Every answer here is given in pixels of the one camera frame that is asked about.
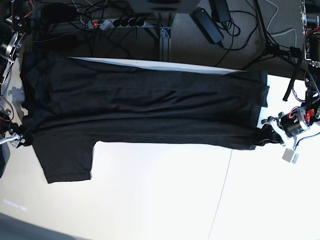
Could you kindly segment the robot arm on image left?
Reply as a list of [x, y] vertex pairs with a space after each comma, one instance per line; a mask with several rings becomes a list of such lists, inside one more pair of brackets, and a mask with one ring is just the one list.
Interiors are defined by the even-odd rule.
[[21, 125], [13, 122], [14, 108], [6, 99], [12, 68], [20, 55], [26, 36], [30, 33], [29, 16], [34, 12], [32, 0], [2, 0], [0, 2], [0, 83], [6, 84], [0, 93], [0, 101], [8, 109], [0, 107], [0, 144], [10, 143], [13, 147], [26, 146], [30, 138]]

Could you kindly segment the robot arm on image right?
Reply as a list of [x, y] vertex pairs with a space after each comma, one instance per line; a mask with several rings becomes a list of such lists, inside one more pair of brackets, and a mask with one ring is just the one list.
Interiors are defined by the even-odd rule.
[[254, 60], [255, 63], [275, 57], [285, 57], [288, 61], [296, 59], [283, 101], [290, 94], [296, 95], [294, 83], [300, 70], [304, 71], [306, 87], [305, 98], [298, 98], [300, 106], [294, 107], [289, 113], [280, 113], [277, 117], [262, 120], [262, 129], [256, 134], [254, 144], [264, 146], [267, 143], [288, 146], [288, 141], [320, 123], [320, 2], [303, 0], [300, 4], [302, 21], [302, 48], [287, 47], [283, 50], [268, 32], [258, 1], [254, 2], [264, 35], [264, 51]]

